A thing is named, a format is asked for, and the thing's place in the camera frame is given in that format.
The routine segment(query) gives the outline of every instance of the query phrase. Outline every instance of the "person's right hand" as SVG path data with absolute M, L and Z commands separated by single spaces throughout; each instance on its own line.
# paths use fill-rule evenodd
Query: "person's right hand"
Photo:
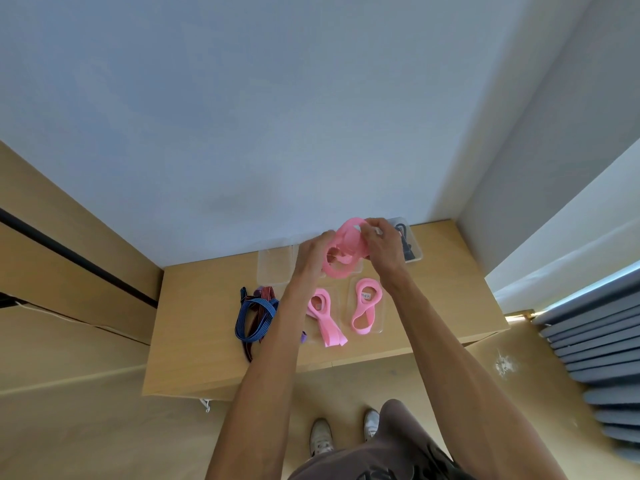
M 406 273 L 402 238 L 397 229 L 386 219 L 365 220 L 368 224 L 361 225 L 360 231 L 367 240 L 369 259 L 380 275 L 380 281 L 392 280 L 396 275 Z M 374 227 L 379 228 L 382 234 L 378 234 Z

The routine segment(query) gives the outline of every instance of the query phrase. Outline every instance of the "hand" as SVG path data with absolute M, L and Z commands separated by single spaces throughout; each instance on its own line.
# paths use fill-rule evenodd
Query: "hand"
M 381 282 L 388 282 L 398 275 L 407 273 L 400 233 L 386 219 L 365 219 L 368 224 L 360 226 L 360 231 L 369 245 L 369 259 L 380 275 Z M 382 231 L 378 234 L 373 227 Z
M 300 244 L 296 268 L 293 272 L 294 277 L 308 278 L 314 283 L 316 282 L 322 272 L 324 256 L 333 236 L 335 236 L 335 231 L 328 230 Z

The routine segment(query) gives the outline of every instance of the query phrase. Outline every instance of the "person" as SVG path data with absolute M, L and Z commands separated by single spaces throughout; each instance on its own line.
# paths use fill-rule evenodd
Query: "person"
M 367 441 L 351 450 L 334 450 L 328 423 L 316 420 L 312 457 L 290 480 L 566 480 L 532 425 L 414 284 L 399 233 L 384 219 L 366 220 L 361 232 L 369 258 L 393 298 L 455 461 L 401 402 L 390 400 L 380 414 L 367 412 Z M 303 318 L 334 234 L 327 231 L 300 245 L 276 319 L 227 413 L 206 479 L 280 480 Z

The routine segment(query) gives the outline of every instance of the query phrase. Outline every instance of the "sneaker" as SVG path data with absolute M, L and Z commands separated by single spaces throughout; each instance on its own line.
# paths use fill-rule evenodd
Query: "sneaker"
M 333 437 L 331 436 L 331 428 L 324 418 L 318 418 L 314 421 L 309 435 L 309 452 L 311 457 L 320 453 L 333 451 Z
M 380 414 L 375 409 L 368 409 L 364 413 L 364 441 L 369 441 L 378 432 Z

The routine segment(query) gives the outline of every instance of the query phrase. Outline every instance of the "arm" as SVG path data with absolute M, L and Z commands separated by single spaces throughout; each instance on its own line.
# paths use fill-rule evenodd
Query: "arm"
M 447 448 L 478 480 L 566 480 L 547 447 L 487 371 L 460 345 L 404 264 L 398 232 L 384 219 L 363 229 L 370 259 L 394 300 Z
M 293 379 L 307 304 L 333 231 L 300 244 L 276 318 L 249 365 L 222 425 L 207 480 L 280 480 Z

